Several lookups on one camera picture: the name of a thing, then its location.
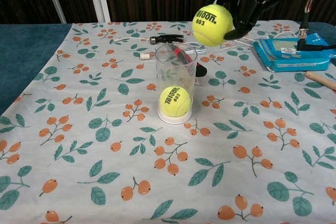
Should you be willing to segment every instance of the tennis ball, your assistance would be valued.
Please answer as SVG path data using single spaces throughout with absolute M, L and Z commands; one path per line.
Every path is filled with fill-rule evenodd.
M 181 116 L 190 109 L 188 92 L 180 86 L 165 88 L 160 94 L 160 111 L 168 116 Z
M 193 19 L 194 37 L 205 46 L 220 45 L 232 27 L 231 13 L 220 5 L 202 7 Z

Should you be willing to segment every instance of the clear plastic cup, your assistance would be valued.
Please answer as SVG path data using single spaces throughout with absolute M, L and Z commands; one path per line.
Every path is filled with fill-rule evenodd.
M 158 114 L 166 123 L 184 123 L 192 114 L 196 59 L 196 50 L 182 43 L 164 44 L 155 53 Z

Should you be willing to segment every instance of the tablecloth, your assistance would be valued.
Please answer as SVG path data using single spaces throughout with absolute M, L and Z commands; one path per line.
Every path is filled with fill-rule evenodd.
M 155 61 L 139 60 L 160 45 L 134 38 L 183 34 L 199 49 L 191 23 L 73 24 L 0 117 L 2 223 L 335 222 L 335 93 L 267 71 L 249 46 L 288 30 L 259 22 L 247 45 L 200 54 L 192 117 L 170 125 Z

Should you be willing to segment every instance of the wooden stick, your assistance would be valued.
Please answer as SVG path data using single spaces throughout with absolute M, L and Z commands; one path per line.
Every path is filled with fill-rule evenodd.
M 336 90 L 336 82 L 334 81 L 330 81 L 330 80 L 327 80 L 326 78 L 322 77 L 322 76 L 319 76 L 313 72 L 310 72 L 310 71 L 307 71 L 305 74 L 304 74 L 307 78 L 311 79 L 311 80 L 314 80 L 332 90 Z

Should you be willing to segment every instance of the blue box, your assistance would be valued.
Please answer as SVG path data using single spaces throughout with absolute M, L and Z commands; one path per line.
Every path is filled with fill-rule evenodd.
M 298 38 L 261 39 L 253 43 L 265 67 L 271 72 L 327 70 L 336 50 L 297 51 Z M 328 44 L 318 35 L 307 36 L 307 44 Z

